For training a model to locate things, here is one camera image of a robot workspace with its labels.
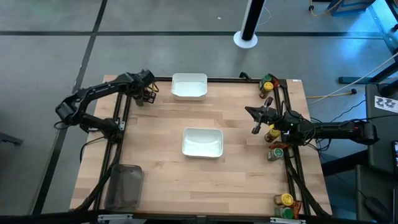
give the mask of white rectangular bowl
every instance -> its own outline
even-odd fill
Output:
[[[189,157],[219,158],[223,154],[223,132],[219,129],[185,128],[182,153]]]
[[[172,94],[176,100],[204,100],[207,93],[207,75],[202,73],[175,73]]]

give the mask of robotic arm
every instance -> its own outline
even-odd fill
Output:
[[[155,76],[149,70],[142,70],[137,74],[124,73],[111,82],[78,90],[72,96],[66,97],[55,108],[55,112],[61,118],[60,123],[66,125],[64,128],[79,124],[80,128],[87,133],[90,129],[95,128],[101,131],[107,140],[116,142],[121,138],[119,124],[111,118],[100,119],[87,114],[88,104],[93,100],[117,92],[133,97],[138,106],[142,106],[143,102],[153,103],[156,97],[154,82]]]
[[[379,140],[376,127],[369,122],[361,120],[349,120],[333,123],[312,123],[304,119],[301,114],[287,108],[281,116],[274,108],[269,106],[272,97],[268,97],[264,106],[253,108],[246,106],[246,111],[257,122],[252,130],[257,134],[261,123],[273,124],[274,129],[281,131],[286,143],[298,146],[305,145],[309,139],[350,139],[356,143],[371,145]]]

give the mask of sticker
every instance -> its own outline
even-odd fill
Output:
[[[398,100],[393,100],[381,96],[374,96],[374,107],[398,113]]]

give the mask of table leg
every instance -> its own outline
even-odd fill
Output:
[[[357,164],[368,166],[368,150],[363,150],[361,152],[357,152],[355,154],[322,164],[323,175],[327,177],[329,175],[352,170]]]
[[[2,142],[10,142],[16,145],[22,144],[23,140],[12,137],[8,134],[0,133],[0,141]]]

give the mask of white cable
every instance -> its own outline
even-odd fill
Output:
[[[268,17],[268,19],[267,19],[265,22],[263,22],[262,24],[258,24],[257,27],[266,24],[266,23],[269,21],[269,19],[271,18],[271,13],[270,13],[270,12],[268,11],[268,9],[265,7],[266,3],[267,3],[267,1],[264,2],[264,9],[268,12],[269,17]]]
[[[351,85],[354,85],[355,83],[361,81],[362,79],[364,79],[364,78],[370,76],[374,71],[376,71],[377,69],[379,69],[381,66],[383,66],[385,63],[387,63],[388,61],[390,61],[391,59],[393,59],[393,58],[394,58],[395,56],[397,56],[397,55],[398,55],[398,53],[394,54],[393,56],[391,56],[391,58],[387,59],[387,60],[386,60],[385,62],[383,62],[381,65],[377,66],[377,68],[371,70],[368,74],[362,76],[361,78],[359,78],[359,79],[356,80],[355,82],[350,83],[350,84],[348,84],[348,85],[346,85],[346,86],[344,86],[344,87],[341,87],[340,89],[334,91],[333,93],[327,94],[326,96],[320,98],[319,100],[315,100],[314,102],[309,103],[308,105],[312,105],[312,104],[314,104],[314,103],[316,103],[316,102],[319,102],[319,101],[325,99],[326,97],[328,97],[328,96],[330,96],[330,95],[333,95],[333,94],[337,93],[338,91],[344,90],[345,88],[347,88],[347,87],[349,87],[349,86],[351,86]]]

